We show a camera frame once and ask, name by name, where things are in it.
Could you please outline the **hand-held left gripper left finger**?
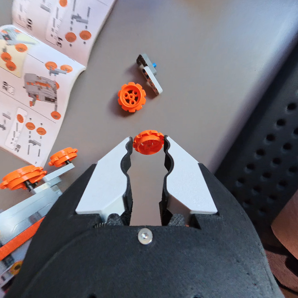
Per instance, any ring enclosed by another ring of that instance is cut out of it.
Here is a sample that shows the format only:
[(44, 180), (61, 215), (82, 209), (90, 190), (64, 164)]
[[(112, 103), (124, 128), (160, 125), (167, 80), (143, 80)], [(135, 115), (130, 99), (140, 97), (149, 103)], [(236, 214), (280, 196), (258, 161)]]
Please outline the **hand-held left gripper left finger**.
[(96, 163), (77, 214), (99, 214), (102, 222), (118, 214), (124, 225), (130, 224), (133, 199), (128, 170), (132, 150), (132, 137), (127, 137)]

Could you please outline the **grey orange toy robot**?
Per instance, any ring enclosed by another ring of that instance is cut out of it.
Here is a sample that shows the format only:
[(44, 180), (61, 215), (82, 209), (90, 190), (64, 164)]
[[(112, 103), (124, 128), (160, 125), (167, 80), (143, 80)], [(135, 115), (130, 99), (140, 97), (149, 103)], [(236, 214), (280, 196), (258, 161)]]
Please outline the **grey orange toy robot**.
[(74, 168), (78, 150), (67, 147), (50, 157), (47, 174), (43, 167), (29, 165), (7, 174), (1, 189), (28, 190), (31, 196), (0, 214), (0, 297), (5, 297), (23, 264), (32, 237), (46, 214), (62, 195), (60, 176)]

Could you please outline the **orange toothed wheel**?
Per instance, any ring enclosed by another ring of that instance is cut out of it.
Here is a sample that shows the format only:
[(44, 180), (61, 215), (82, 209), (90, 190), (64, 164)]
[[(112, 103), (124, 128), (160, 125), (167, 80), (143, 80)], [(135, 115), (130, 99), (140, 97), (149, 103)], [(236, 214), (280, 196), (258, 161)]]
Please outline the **orange toothed wheel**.
[(162, 149), (164, 139), (164, 135), (156, 130), (145, 130), (134, 137), (133, 148), (143, 155), (152, 155)]
[(124, 111), (134, 113), (146, 103), (146, 92), (140, 84), (129, 82), (118, 91), (118, 103)]

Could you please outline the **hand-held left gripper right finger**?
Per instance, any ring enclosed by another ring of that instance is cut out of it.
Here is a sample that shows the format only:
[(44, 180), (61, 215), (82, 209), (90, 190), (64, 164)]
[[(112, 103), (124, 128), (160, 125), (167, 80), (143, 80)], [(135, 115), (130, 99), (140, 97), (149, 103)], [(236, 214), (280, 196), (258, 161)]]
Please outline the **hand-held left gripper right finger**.
[(186, 225), (194, 214), (217, 214), (199, 162), (167, 135), (164, 152), (167, 174), (159, 203), (162, 225), (168, 225), (175, 214), (181, 214)]

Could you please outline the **open instruction booklet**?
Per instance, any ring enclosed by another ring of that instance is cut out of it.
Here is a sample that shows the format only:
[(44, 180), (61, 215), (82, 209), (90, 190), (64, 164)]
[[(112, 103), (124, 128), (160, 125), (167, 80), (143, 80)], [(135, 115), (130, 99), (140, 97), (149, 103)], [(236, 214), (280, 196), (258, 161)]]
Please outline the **open instruction booklet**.
[(1, 26), (3, 150), (43, 167), (114, 0), (17, 0)]

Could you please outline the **black perforated chair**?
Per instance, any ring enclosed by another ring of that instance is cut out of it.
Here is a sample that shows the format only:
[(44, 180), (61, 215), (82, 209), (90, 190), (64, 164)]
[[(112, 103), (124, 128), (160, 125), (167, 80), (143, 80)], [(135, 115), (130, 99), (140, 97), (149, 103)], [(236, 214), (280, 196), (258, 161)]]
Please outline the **black perforated chair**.
[(297, 190), (298, 45), (215, 173), (260, 237)]

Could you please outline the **grey beam assembly blue pin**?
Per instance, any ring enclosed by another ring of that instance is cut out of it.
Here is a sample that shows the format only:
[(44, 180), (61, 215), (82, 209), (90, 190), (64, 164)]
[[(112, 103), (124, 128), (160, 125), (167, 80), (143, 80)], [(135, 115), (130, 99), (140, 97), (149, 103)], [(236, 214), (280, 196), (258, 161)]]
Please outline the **grey beam assembly blue pin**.
[(163, 89), (156, 79), (156, 64), (152, 63), (148, 55), (145, 53), (138, 55), (136, 63), (154, 93), (157, 96), (160, 95), (163, 92)]

